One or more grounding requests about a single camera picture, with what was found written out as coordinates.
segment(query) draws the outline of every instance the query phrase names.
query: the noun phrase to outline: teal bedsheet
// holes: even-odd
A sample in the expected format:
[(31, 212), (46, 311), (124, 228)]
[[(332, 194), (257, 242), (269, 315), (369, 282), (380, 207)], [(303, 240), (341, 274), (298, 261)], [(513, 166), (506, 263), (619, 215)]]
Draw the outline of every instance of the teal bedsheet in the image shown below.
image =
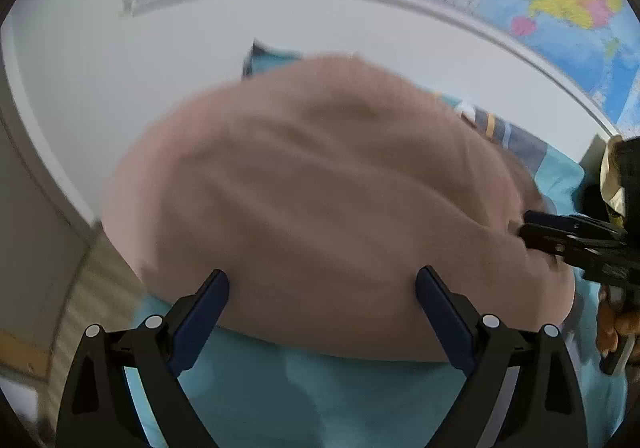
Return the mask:
[[(251, 75), (295, 59), (254, 48)], [(456, 105), (449, 98), (446, 102)], [(479, 126), (489, 114), (476, 110)], [(494, 137), (518, 154), (550, 207), (574, 212), (579, 165), (525, 131), (494, 120)], [(590, 448), (600, 448), (622, 421), (623, 377), (604, 376), (594, 348), (598, 286), (576, 272), (574, 309), (563, 324), (584, 398)], [(134, 324), (169, 306), (147, 296)], [(129, 384), (149, 441), (165, 446), (135, 370)], [(287, 349), (216, 329), (180, 384), (221, 448), (423, 447), (462, 388), (447, 364), (367, 362)]]

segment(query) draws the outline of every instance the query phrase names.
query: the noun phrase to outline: wooden floor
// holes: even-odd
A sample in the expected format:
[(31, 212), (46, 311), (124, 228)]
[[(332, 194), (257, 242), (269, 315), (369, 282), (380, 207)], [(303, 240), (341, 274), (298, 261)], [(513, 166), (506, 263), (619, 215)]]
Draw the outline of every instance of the wooden floor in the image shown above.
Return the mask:
[(40, 417), (55, 430), (66, 375), (84, 330), (100, 323), (107, 331), (127, 329), (143, 295), (138, 278), (100, 233), (74, 282), (52, 349), (49, 384)]

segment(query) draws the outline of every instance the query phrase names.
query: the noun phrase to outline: garment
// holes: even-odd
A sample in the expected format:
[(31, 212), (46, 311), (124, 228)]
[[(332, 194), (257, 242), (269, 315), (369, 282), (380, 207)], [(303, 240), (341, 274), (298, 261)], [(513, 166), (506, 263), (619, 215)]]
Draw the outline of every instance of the garment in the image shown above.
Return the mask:
[(571, 270), (513, 234), (543, 200), (449, 106), (357, 58), (303, 60), (187, 102), (123, 159), (105, 231), (166, 301), (210, 271), (228, 329), (374, 360), (444, 360), (421, 266), (509, 326), (560, 323)]

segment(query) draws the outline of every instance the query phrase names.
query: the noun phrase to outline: brown cloth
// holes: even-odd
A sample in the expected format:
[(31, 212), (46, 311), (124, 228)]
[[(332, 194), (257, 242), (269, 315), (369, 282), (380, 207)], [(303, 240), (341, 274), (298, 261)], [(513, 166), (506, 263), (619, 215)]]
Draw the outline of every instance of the brown cloth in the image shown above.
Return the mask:
[(220, 324), (337, 356), (444, 360), (414, 294), (430, 264), (480, 313), (538, 330), (570, 269), (513, 234), (540, 194), (515, 156), (431, 94), (357, 58), (212, 90), (118, 166), (104, 229), (167, 301), (222, 269)]

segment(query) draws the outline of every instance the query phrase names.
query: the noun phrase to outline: human hand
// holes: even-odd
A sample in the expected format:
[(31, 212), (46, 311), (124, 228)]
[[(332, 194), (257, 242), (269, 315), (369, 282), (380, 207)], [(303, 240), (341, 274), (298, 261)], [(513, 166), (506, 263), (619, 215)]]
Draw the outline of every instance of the human hand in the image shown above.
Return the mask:
[[(603, 356), (618, 349), (619, 335), (640, 335), (640, 311), (616, 313), (609, 304), (609, 292), (604, 286), (600, 289), (597, 322), (596, 348)], [(640, 342), (634, 346), (629, 360), (640, 360)]]

